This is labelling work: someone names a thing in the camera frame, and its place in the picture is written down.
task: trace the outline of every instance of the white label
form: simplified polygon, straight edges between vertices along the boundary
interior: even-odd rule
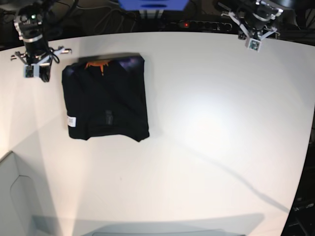
[[[77,124],[77,117],[69,117],[68,116],[68,126],[75,127]]]

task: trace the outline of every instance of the black t-shirt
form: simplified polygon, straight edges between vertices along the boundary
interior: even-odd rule
[[[140,56],[81,62],[63,70],[63,94],[69,136],[126,135],[136,141],[149,137]]]

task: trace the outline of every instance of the clothing tag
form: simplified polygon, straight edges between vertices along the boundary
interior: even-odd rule
[[[75,127],[77,124],[77,117],[70,117],[68,116],[68,126]]]
[[[106,111],[106,124],[107,125],[113,125],[113,112],[112,111]]]

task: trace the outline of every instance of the blue box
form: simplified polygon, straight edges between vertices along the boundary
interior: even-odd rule
[[[182,11],[189,0],[119,0],[121,7],[127,11],[169,10]]]

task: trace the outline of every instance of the white tabletop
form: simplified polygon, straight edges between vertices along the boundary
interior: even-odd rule
[[[308,148],[314,47],[268,39],[255,53],[235,35],[179,32],[59,45],[73,53],[50,83],[23,79],[16,49],[0,53],[0,149],[19,156],[54,234],[280,236]],[[150,138],[69,138],[62,70],[116,53],[145,59]]]

